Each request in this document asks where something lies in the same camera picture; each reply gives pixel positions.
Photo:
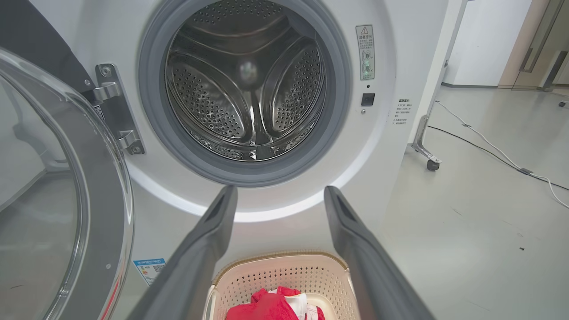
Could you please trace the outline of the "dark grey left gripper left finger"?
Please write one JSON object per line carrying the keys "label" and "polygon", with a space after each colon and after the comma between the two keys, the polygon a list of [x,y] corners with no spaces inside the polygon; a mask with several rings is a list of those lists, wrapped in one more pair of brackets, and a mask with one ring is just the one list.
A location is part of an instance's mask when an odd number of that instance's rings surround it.
{"label": "dark grey left gripper left finger", "polygon": [[127,320],[202,320],[216,263],[232,235],[238,190],[221,189]]}

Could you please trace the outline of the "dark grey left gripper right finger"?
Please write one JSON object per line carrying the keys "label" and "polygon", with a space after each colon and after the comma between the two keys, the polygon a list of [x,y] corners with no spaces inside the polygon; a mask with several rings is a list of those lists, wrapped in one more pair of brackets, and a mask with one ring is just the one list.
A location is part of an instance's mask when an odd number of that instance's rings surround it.
{"label": "dark grey left gripper right finger", "polygon": [[337,187],[325,187],[325,208],[334,249],[350,269],[362,320],[435,320]]}

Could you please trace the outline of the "red garment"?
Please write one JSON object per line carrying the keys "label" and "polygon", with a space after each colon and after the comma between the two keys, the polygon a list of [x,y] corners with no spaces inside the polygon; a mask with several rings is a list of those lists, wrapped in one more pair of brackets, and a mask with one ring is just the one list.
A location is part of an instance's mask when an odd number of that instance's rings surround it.
{"label": "red garment", "polygon": [[225,320],[326,320],[321,308],[309,304],[307,294],[279,286],[261,289],[250,303],[230,308]]}

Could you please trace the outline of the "round black glass washer door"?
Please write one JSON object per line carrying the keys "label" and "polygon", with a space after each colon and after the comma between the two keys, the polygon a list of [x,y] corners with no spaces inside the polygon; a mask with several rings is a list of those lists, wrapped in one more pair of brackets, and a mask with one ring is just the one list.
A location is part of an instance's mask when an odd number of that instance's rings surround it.
{"label": "round black glass washer door", "polygon": [[108,320],[127,273],[132,187],[69,45],[81,7],[0,0],[0,320]]}

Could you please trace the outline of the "cream perforated laundry basket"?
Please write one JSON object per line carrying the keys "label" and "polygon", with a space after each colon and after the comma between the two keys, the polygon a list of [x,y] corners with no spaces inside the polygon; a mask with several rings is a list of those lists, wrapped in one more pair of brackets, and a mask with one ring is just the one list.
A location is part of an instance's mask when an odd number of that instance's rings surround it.
{"label": "cream perforated laundry basket", "polygon": [[325,320],[361,320],[348,264],[327,252],[301,250],[236,260],[213,279],[202,320],[225,320],[230,308],[249,303],[258,290],[299,290]]}

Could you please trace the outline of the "white front-load washing machine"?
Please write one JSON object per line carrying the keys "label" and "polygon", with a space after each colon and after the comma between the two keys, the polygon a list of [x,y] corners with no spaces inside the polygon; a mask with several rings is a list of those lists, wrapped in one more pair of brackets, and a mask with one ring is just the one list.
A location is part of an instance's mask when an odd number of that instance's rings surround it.
{"label": "white front-load washing machine", "polygon": [[[380,236],[449,0],[78,1],[69,45],[91,76],[116,65],[145,148],[125,152],[132,261],[167,263],[229,184],[239,198],[212,281],[269,253],[341,258],[327,186]],[[376,69],[361,81],[366,24]],[[372,106],[363,93],[376,94]],[[413,104],[406,125],[392,124],[399,99]]]}

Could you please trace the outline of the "metal door hinge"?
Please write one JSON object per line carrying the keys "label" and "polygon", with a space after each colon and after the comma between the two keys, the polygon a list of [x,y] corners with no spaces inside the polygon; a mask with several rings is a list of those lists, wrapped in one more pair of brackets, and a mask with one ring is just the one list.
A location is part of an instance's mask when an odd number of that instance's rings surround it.
{"label": "metal door hinge", "polygon": [[145,154],[140,132],[132,115],[128,98],[116,65],[97,64],[94,68],[97,83],[83,94],[93,105],[120,150],[130,155]]}

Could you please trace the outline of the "blue energy label sticker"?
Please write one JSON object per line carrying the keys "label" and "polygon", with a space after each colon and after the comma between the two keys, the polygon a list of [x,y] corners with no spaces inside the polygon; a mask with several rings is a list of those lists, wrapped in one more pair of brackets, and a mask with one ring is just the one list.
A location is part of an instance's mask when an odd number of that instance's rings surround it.
{"label": "blue energy label sticker", "polygon": [[165,266],[164,259],[133,260],[139,274],[148,286],[151,286]]}

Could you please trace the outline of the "metal leg with caster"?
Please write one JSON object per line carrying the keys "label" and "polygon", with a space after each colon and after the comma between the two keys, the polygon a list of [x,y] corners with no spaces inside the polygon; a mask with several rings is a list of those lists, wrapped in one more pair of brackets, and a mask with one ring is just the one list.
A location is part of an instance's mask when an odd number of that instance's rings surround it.
{"label": "metal leg with caster", "polygon": [[428,160],[427,164],[426,164],[427,170],[429,170],[431,172],[435,172],[435,171],[439,170],[442,161],[439,158],[437,158],[437,156],[432,154],[432,152],[428,151],[427,148],[425,148],[425,146],[423,144],[423,140],[425,137],[425,131],[427,129],[428,120],[429,120],[428,115],[424,115],[421,117],[419,124],[418,124],[418,129],[415,133],[415,137],[414,137],[413,143],[411,144],[411,147],[413,150],[415,150],[416,152],[418,152],[419,154],[421,154],[425,158],[427,158],[427,160]]}

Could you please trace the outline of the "small text notice sticker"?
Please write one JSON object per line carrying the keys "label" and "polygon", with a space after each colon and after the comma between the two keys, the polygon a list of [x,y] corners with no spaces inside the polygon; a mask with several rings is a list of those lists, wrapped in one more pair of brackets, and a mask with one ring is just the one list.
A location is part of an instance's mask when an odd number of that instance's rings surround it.
{"label": "small text notice sticker", "polygon": [[413,104],[410,99],[399,99],[393,111],[392,124],[406,125],[410,119]]}

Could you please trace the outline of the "grey warning sticker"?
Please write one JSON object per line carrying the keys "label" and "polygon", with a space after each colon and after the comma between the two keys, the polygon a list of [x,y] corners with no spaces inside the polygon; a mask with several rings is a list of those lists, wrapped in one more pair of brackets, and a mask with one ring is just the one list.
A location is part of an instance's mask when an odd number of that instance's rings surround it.
{"label": "grey warning sticker", "polygon": [[375,47],[373,26],[371,24],[356,26],[358,52],[360,58],[360,80],[375,78]]}

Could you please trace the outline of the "white partition panel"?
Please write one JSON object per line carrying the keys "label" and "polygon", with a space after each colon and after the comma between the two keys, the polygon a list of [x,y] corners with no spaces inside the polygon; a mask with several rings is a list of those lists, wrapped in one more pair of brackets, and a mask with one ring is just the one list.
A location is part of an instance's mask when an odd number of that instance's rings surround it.
{"label": "white partition panel", "polygon": [[463,14],[467,6],[467,0],[448,0],[447,10],[441,27],[435,54],[427,77],[427,83],[421,95],[418,109],[415,115],[413,127],[409,135],[408,145],[414,142],[415,134],[419,131],[421,117],[429,115],[433,107],[434,99],[441,87],[445,74],[445,63],[449,60],[458,30],[461,26]]}

